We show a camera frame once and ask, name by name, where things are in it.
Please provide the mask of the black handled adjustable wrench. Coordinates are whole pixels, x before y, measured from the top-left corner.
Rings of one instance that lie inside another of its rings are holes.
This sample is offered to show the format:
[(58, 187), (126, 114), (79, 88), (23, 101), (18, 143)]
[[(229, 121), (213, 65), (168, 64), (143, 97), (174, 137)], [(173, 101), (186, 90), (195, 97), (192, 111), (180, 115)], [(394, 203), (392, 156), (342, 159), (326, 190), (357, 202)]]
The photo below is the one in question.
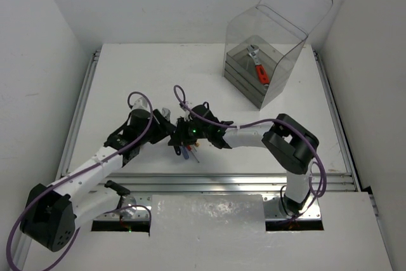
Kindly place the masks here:
[(161, 114), (162, 114), (162, 116), (163, 116), (166, 120), (168, 120), (168, 121), (170, 120), (171, 111), (170, 111), (169, 109), (163, 107), (163, 108), (161, 109)]

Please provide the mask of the large blue screwdriver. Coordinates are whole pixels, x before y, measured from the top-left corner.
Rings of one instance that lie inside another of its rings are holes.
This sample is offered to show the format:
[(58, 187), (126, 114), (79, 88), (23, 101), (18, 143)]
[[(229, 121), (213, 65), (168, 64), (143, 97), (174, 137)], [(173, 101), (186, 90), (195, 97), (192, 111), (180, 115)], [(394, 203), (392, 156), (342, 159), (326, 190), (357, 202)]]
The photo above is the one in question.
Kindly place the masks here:
[(185, 146), (180, 147), (180, 149), (181, 149), (181, 154), (185, 160), (193, 159), (197, 163), (200, 162), (193, 149), (192, 149), (192, 151), (189, 151), (187, 149), (187, 147), (185, 147)]

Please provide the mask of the clear plastic drawer container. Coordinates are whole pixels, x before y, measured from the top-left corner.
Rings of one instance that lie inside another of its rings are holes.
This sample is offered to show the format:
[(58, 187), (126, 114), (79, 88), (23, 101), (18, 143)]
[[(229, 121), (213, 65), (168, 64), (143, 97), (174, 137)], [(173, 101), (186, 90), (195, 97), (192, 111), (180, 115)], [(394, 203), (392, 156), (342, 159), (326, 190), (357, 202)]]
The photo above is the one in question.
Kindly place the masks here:
[[(223, 75), (257, 109), (283, 92), (308, 36), (331, 10), (333, 0), (259, 0), (228, 24)], [(259, 47), (270, 79), (258, 80), (247, 46)]]

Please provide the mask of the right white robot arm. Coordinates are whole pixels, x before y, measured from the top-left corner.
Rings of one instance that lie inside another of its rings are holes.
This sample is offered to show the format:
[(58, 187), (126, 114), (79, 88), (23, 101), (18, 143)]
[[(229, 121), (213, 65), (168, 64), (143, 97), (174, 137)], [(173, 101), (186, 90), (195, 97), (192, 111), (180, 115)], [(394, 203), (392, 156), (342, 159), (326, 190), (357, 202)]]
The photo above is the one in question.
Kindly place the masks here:
[(308, 199), (317, 196), (311, 185), (311, 169), (321, 165), (317, 156), (319, 141), (287, 114), (237, 126), (232, 121), (220, 121), (206, 103), (185, 109), (185, 116), (178, 118), (168, 144), (181, 148), (195, 145), (200, 139), (218, 149), (267, 149), (287, 172), (286, 186), (280, 189), (280, 208), (286, 217), (300, 217)]

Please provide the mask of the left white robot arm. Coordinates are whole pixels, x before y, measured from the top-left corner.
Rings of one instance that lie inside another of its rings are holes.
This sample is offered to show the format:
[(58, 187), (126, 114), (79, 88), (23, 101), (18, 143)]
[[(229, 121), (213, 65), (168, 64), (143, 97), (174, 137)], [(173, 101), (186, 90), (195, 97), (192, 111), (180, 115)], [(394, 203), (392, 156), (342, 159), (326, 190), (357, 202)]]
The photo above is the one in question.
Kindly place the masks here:
[(85, 223), (121, 206), (130, 191), (107, 179), (139, 153), (142, 145), (167, 137), (169, 109), (135, 109), (98, 152), (68, 176), (29, 193), (20, 230), (52, 252), (61, 250)]

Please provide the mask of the red handled adjustable wrench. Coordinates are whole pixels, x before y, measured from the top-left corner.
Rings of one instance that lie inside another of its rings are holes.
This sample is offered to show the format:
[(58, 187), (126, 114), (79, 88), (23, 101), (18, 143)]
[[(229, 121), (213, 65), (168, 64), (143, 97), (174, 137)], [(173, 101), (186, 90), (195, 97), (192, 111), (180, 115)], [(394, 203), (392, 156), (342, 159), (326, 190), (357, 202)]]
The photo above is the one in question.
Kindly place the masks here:
[(253, 60), (256, 75), (258, 77), (259, 82), (264, 87), (269, 87), (270, 79), (268, 74), (266, 73), (265, 68), (263, 67), (260, 59), (259, 59), (259, 47), (253, 44), (247, 46), (247, 54)]

